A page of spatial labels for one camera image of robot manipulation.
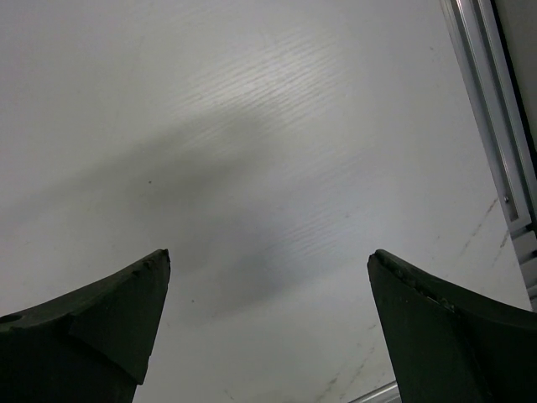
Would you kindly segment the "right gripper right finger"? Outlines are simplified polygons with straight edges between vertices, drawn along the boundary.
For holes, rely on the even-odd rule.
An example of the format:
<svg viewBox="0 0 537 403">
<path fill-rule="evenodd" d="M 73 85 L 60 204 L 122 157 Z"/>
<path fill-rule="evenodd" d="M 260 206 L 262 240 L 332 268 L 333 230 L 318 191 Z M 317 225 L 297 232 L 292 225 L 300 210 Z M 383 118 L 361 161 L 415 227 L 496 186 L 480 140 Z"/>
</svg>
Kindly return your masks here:
<svg viewBox="0 0 537 403">
<path fill-rule="evenodd" d="M 368 276 L 404 402 L 534 402 L 536 315 L 377 250 Z"/>
</svg>

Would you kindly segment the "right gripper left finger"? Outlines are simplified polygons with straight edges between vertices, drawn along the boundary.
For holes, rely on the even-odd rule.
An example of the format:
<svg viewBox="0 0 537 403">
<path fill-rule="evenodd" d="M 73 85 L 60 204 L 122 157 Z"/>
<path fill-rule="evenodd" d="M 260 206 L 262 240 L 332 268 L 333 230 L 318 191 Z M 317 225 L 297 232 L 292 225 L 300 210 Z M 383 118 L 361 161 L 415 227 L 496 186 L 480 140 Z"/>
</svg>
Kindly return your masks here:
<svg viewBox="0 0 537 403">
<path fill-rule="evenodd" d="M 3 316 L 1 400 L 133 401 L 169 279 L 169 252 L 158 249 L 113 275 Z"/>
</svg>

